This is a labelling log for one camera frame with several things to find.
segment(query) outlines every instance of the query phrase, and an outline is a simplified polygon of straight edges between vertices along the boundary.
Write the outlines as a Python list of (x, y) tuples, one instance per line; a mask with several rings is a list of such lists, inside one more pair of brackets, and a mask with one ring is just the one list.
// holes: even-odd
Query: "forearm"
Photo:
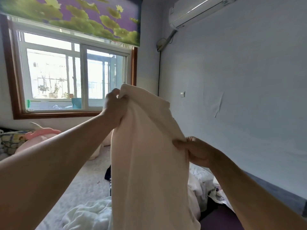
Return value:
[(35, 229), (111, 130), (99, 115), (0, 162), (1, 226)]
[(307, 229), (307, 222), (290, 210), (220, 151), (211, 171), (219, 181), (245, 230)]

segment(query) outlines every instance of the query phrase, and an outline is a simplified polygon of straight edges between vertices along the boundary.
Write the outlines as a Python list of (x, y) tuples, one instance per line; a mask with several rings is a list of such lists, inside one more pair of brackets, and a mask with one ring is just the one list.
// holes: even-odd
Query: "wall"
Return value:
[[(165, 38), (171, 4), (164, 9)], [(185, 135), (304, 198), (306, 5), (307, 0), (237, 0), (182, 29), (162, 53), (159, 90)]]
[[(157, 94), (159, 55), (155, 44), (161, 36), (162, 9), (156, 1), (144, 0), (141, 15), (141, 45), (138, 51), (137, 86)], [(11, 100), (4, 61), (2, 38), (0, 34), (0, 126), (13, 129), (29, 129), (30, 121), (43, 127), (61, 131), (68, 130), (89, 118), (58, 118), (39, 120), (13, 120)]]

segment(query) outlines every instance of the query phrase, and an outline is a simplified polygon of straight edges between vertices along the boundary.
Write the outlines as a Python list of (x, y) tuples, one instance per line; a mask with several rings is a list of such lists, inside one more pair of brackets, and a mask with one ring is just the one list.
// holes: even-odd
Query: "brown window trim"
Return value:
[[(2, 33), (4, 57), (6, 62), (6, 72), (9, 82), (10, 97), (14, 120), (17, 119), (49, 119), (49, 118), (71, 118), (71, 117), (93, 117), (97, 116), (100, 111), (88, 112), (58, 112), (58, 113), (24, 113), (22, 111), (22, 96), (20, 92), (20, 83), (17, 74), (16, 54), (14, 53), (14, 42), (10, 22), (5, 15), (0, 14), (0, 27)], [(136, 85), (138, 49), (132, 50), (131, 60), (131, 84)]]

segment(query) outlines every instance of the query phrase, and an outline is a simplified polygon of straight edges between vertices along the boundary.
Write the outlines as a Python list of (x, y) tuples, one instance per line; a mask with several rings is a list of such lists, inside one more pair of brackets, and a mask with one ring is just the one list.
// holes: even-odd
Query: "person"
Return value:
[[(106, 96), (98, 116), (0, 162), (0, 227), (35, 229), (71, 181), (127, 111), (128, 97), (118, 89)], [(250, 179), (225, 154), (189, 137), (175, 140), (190, 161), (217, 177), (245, 230), (307, 229), (299, 215)]]

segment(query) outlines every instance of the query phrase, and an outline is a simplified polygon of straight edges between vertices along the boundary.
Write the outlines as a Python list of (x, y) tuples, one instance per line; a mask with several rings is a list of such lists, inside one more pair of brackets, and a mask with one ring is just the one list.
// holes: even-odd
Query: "white wall-mounted air conditioner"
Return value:
[(169, 24), (178, 30), (220, 10), (235, 0), (179, 0), (169, 10)]

